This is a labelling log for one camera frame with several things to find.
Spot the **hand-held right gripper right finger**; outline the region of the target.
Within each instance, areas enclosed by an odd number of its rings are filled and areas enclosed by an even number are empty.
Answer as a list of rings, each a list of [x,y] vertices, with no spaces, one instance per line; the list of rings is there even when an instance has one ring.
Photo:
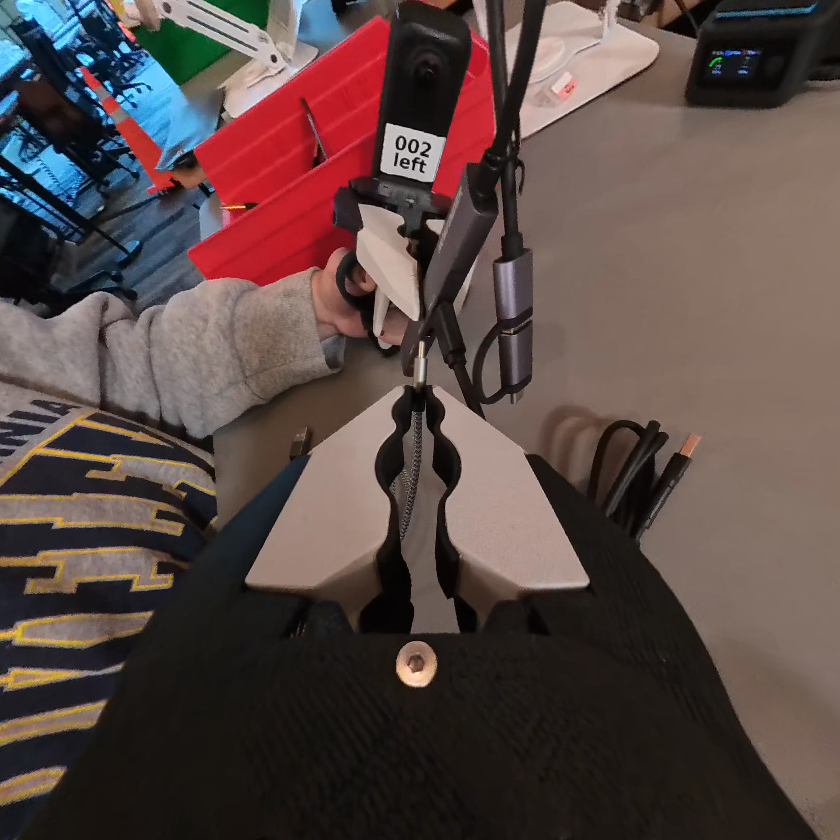
[[[501,602],[583,591],[590,577],[524,450],[442,387],[429,393],[437,504],[437,580],[458,629]]]

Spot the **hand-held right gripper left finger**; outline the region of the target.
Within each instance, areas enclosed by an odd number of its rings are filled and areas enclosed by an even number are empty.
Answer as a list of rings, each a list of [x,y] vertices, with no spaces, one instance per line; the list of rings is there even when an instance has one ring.
[[[362,632],[409,632],[412,578],[392,486],[405,467],[413,390],[398,386],[312,450],[245,583],[336,602]]]

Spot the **red plastic bin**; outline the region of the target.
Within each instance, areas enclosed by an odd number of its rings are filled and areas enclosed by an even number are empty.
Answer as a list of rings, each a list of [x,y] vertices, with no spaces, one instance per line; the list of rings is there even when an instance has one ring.
[[[189,250],[205,280],[265,286],[351,247],[350,233],[333,225],[333,196],[372,173],[389,34],[389,23],[373,18],[198,147],[223,205],[257,203],[226,212],[222,228]],[[315,169],[301,97],[329,155]]]

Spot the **person's left hand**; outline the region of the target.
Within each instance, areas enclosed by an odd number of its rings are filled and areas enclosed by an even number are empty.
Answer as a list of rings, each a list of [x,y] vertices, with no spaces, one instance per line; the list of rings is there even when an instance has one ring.
[[[334,250],[322,269],[311,275],[311,299],[314,317],[317,323],[319,341],[335,337],[362,340],[367,337],[367,330],[362,323],[361,313],[353,308],[339,291],[336,271],[342,260],[349,254],[346,248]],[[398,346],[402,343],[408,319],[399,309],[389,308],[383,323],[379,340]]]

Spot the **black office chair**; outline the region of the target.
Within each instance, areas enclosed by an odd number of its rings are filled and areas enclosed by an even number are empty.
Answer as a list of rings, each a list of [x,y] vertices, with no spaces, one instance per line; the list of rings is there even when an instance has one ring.
[[[118,261],[120,268],[130,265],[140,255],[143,244],[139,240],[130,240],[126,244],[120,243],[88,217],[81,215],[75,208],[47,190],[32,175],[22,171],[4,154],[1,155],[1,168],[2,173],[11,178],[20,193],[31,193],[42,204],[47,205],[51,216],[62,219],[82,237],[87,235],[99,236],[108,245],[117,249],[121,254]],[[138,300],[137,292],[125,285],[122,271],[111,269],[100,270],[77,281],[65,290],[55,287],[52,279],[49,279],[41,292],[38,293],[37,302],[47,306],[52,313],[58,314],[97,291],[113,294],[128,303],[135,303]]]

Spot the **green bin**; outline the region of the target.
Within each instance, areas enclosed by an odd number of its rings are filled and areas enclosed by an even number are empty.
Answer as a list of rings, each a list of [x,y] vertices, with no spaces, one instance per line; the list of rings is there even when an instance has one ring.
[[[212,1],[211,4],[244,21],[266,28],[269,1]],[[152,31],[144,26],[131,30],[138,44],[157,61],[178,86],[193,79],[202,70],[224,57],[230,48],[215,40],[178,26],[170,20],[161,21],[161,29]]]

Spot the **grey usb hub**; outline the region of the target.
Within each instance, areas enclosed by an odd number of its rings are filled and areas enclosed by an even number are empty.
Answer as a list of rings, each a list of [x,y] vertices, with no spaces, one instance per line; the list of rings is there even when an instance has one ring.
[[[468,163],[423,278],[421,334],[432,329],[436,309],[454,303],[485,244],[498,214],[497,170]]]

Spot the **person's left forearm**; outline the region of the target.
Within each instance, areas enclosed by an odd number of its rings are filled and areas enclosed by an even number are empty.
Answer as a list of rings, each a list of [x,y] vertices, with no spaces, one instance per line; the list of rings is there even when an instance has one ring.
[[[343,337],[317,334],[316,270],[205,281],[141,314],[107,292],[53,318],[2,304],[2,440],[91,407],[202,439],[339,371]]]

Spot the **orange traffic cone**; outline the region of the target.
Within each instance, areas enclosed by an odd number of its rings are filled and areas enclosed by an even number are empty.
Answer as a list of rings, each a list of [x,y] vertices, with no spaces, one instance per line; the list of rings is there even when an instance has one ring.
[[[140,126],[136,119],[119,104],[116,98],[104,87],[88,68],[79,66],[81,74],[88,88],[99,101],[99,105],[108,115],[116,130],[122,135],[134,158],[142,165],[144,172],[150,177],[151,186],[148,194],[168,192],[177,187],[174,176],[168,170],[159,171],[163,151],[152,137]]]

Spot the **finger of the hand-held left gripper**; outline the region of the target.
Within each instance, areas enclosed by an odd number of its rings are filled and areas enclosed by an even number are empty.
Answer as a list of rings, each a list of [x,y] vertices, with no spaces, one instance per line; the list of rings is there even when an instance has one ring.
[[[435,249],[438,244],[439,236],[443,231],[444,225],[445,221],[443,218],[429,218],[425,221],[425,261],[427,264],[431,261],[431,258],[434,255]],[[456,315],[460,314],[462,308],[466,303],[474,272],[475,262],[473,262],[473,264],[469,268],[465,276],[464,282],[458,292],[458,295],[454,300],[453,306]]]
[[[385,318],[384,299],[409,320],[419,320],[419,268],[401,233],[402,216],[380,206],[360,206],[359,210],[358,262],[376,286],[374,320]]]

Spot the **black power station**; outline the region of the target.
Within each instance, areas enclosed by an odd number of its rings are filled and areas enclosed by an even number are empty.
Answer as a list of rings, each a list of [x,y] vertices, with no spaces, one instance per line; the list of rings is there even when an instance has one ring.
[[[838,78],[838,1],[727,1],[700,27],[685,96],[695,107],[771,109]]]

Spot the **dark thin tool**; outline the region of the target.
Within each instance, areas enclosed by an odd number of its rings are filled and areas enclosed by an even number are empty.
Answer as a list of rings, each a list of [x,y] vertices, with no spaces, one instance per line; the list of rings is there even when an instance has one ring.
[[[329,155],[324,147],[322,137],[317,125],[317,121],[315,119],[314,113],[310,105],[308,104],[308,101],[305,98],[301,97],[300,102],[314,140],[314,152],[312,156],[311,168],[315,169],[319,167],[322,163],[325,163],[328,160]]]

